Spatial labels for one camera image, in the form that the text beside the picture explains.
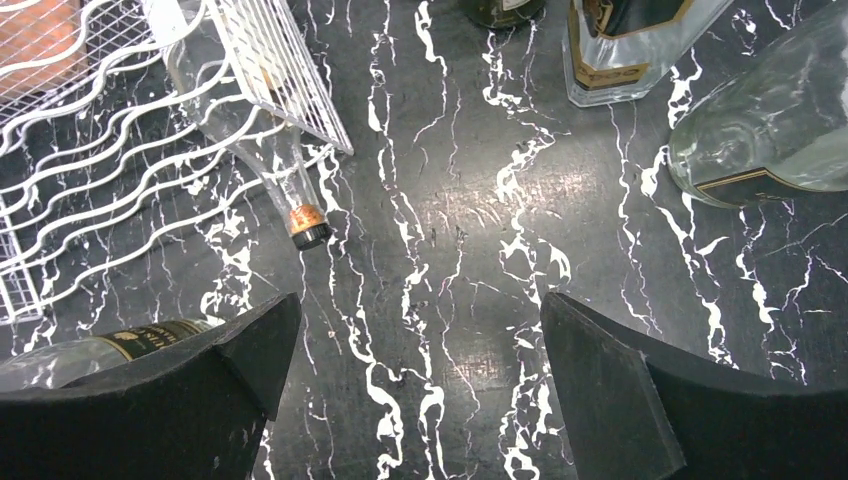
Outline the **clear bottle black gold label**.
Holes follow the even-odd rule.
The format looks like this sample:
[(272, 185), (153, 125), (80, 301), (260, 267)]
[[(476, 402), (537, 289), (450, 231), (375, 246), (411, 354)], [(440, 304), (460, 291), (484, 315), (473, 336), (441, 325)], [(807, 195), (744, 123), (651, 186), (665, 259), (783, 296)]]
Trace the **clear bottle black gold label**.
[(210, 330), (200, 319), (158, 322), (42, 347), (1, 363), (1, 391), (62, 388)]

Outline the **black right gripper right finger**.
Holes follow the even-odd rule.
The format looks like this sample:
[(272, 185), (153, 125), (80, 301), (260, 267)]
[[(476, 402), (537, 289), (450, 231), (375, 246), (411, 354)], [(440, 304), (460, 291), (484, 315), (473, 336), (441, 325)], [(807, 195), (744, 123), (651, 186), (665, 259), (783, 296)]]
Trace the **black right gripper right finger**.
[(711, 362), (548, 293), (541, 325), (582, 479), (843, 479), (847, 391)]

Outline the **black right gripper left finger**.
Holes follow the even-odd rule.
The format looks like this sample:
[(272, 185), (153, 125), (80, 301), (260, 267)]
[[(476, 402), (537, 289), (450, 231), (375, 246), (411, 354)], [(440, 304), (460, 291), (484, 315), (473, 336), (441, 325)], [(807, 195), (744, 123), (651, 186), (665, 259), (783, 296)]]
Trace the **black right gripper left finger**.
[(246, 479), (277, 417), (296, 294), (55, 388), (1, 396), (5, 479)]

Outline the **clear bottle copper cap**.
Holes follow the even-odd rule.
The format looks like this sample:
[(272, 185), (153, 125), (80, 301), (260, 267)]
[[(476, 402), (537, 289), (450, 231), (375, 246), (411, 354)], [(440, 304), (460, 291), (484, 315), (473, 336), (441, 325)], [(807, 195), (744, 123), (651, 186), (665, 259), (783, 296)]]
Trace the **clear bottle copper cap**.
[(328, 240), (331, 227), (307, 174), (301, 131), (248, 101), (232, 78), (231, 63), (200, 1), (143, 1), (153, 38), (170, 40), (164, 63), (187, 117), (212, 143), (226, 149), (262, 180), (286, 231), (300, 251)]

